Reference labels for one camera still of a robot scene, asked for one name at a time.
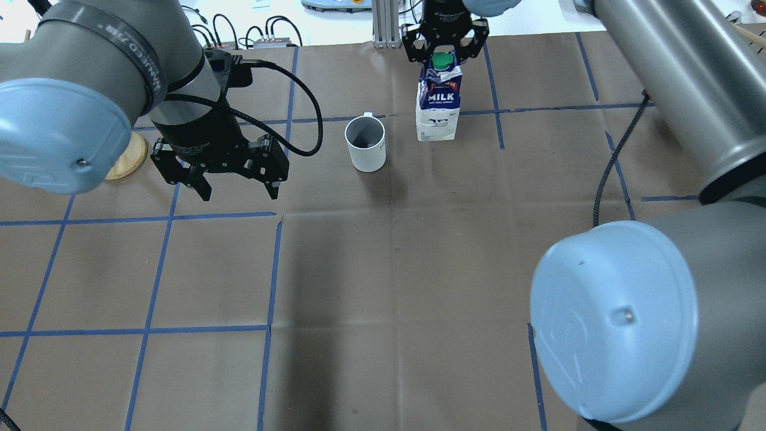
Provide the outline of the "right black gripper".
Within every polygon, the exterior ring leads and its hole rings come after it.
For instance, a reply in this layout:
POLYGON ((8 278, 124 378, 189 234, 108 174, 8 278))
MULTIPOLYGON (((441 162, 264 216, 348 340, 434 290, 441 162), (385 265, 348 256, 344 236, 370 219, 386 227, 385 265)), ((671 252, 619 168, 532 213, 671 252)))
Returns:
POLYGON ((424 1, 421 21, 400 25, 408 60, 421 65, 426 65, 441 46, 451 46, 462 65, 477 57, 489 35, 488 20, 472 19, 462 1, 424 1))

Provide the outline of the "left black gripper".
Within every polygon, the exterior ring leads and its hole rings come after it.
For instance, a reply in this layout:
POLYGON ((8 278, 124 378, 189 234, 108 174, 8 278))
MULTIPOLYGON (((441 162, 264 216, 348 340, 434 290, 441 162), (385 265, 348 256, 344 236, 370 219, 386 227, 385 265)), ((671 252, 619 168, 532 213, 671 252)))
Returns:
POLYGON ((169 184, 190 186, 200 199, 210 201, 212 188, 205 174, 238 174, 265 185, 278 199, 280 182, 287 180, 289 161, 278 140, 268 135, 247 139, 231 112, 227 91, 252 84, 252 74, 241 66, 241 55, 203 51, 199 72, 173 95, 200 96, 216 107, 189 101, 165 101, 150 112, 162 136, 151 161, 169 184))

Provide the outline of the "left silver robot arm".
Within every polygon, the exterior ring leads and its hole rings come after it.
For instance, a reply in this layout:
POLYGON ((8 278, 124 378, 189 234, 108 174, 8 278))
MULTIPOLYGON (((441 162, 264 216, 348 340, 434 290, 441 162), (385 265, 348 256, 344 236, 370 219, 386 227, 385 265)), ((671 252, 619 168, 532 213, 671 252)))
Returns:
POLYGON ((205 174, 238 174, 276 199, 289 172, 285 140, 271 129, 247 139, 227 101, 263 65, 200 46, 176 1, 61 1, 29 41, 2 44, 2 176, 87 193, 147 116, 160 133, 151 161, 165 182, 208 200, 205 174))

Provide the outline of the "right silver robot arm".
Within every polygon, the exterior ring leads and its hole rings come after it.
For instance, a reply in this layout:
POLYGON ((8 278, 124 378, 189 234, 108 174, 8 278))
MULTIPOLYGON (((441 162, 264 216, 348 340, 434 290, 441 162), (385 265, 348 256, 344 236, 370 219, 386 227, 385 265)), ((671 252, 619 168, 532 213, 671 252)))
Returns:
POLYGON ((531 282, 531 349, 588 429, 739 430, 764 387, 764 54, 712 1, 574 1, 679 147, 690 197, 563 238, 531 282))

